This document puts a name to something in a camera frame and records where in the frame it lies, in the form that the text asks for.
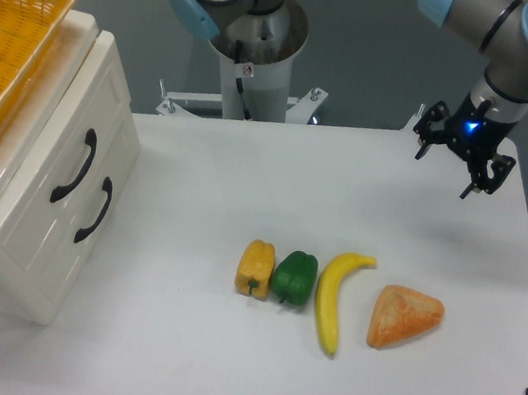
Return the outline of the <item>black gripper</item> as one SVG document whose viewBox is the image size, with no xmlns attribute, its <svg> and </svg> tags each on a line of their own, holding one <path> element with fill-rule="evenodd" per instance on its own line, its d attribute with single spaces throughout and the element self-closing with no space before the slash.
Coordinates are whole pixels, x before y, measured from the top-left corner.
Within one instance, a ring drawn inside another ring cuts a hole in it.
<svg viewBox="0 0 528 395">
<path fill-rule="evenodd" d="M 432 145 L 446 144 L 446 130 L 451 133 L 448 147 L 461 156 L 470 174 L 470 184 L 461 192 L 466 198 L 469 193 L 485 192 L 492 194 L 503 185 L 503 182 L 516 166 L 516 159 L 498 153 L 498 145 L 516 126 L 516 122 L 498 122 L 482 114 L 474 105 L 469 94 L 450 117 L 449 109 L 443 100 L 426 109 L 413 126 L 418 135 L 419 150 L 414 156 L 420 160 Z M 435 130 L 432 125 L 446 122 L 445 129 Z"/>
</svg>

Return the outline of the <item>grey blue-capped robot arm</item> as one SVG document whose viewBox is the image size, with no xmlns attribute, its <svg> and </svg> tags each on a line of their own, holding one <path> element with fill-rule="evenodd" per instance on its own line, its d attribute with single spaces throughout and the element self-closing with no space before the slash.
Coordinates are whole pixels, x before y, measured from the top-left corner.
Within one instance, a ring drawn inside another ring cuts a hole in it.
<svg viewBox="0 0 528 395">
<path fill-rule="evenodd" d="M 294 0 L 169 0 L 176 18 L 220 59 L 223 116 L 283 122 L 291 65 L 308 37 Z M 488 59 L 460 107 L 436 102 L 413 130 L 420 152 L 443 145 L 466 163 L 468 190 L 494 193 L 515 167 L 498 147 L 528 111 L 528 0 L 417 0 L 438 26 Z"/>
</svg>

